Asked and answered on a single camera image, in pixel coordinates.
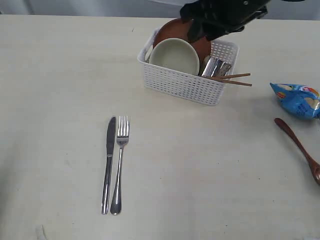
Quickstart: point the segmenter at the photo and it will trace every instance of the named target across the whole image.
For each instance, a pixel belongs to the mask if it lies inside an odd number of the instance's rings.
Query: chip bag
[[[273,84],[273,91],[281,106],[289,113],[302,118],[320,118],[320,98],[318,91],[305,85]]]

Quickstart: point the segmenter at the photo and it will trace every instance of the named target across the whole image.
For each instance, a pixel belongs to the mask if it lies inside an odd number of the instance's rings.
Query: brown bowl
[[[153,48],[155,48],[155,46],[161,41],[170,38],[183,39],[190,43],[190,41],[188,40],[188,31],[191,24],[192,20],[183,23],[180,18],[176,18],[167,22],[155,36]],[[202,63],[205,57],[209,56],[211,53],[211,43],[205,37],[202,37],[198,41],[190,44],[198,54],[200,63]]]

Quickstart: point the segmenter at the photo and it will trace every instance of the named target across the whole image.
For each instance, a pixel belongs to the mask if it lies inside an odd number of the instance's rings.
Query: fork
[[[130,118],[128,116],[120,116],[118,123],[118,132],[116,136],[116,143],[120,147],[119,153],[119,164],[118,171],[116,174],[115,187],[112,197],[112,203],[110,212],[113,215],[117,215],[121,212],[121,169],[122,169],[122,158],[124,156],[124,147],[129,142],[129,131],[130,131]]]

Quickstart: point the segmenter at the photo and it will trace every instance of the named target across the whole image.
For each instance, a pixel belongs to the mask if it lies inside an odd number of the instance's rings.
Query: chopsticks
[[[247,77],[250,76],[251,73],[243,73],[243,74],[234,74],[234,75],[227,75],[227,76],[202,76],[205,79],[211,79],[215,80],[220,83],[225,84],[234,84],[234,85],[242,85],[242,86],[248,86],[251,87],[251,83],[241,82],[241,81],[232,81],[232,80],[226,80],[226,79],[234,79],[234,78],[240,78],[240,77]]]

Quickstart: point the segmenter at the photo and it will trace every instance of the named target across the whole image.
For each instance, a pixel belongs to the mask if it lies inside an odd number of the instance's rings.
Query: white basket
[[[224,92],[224,83],[148,63],[147,52],[151,49],[159,30],[158,28],[153,32],[137,57],[143,64],[144,86],[197,103],[217,105]],[[211,41],[211,56],[232,65],[227,75],[233,74],[238,52],[239,47],[232,42]]]

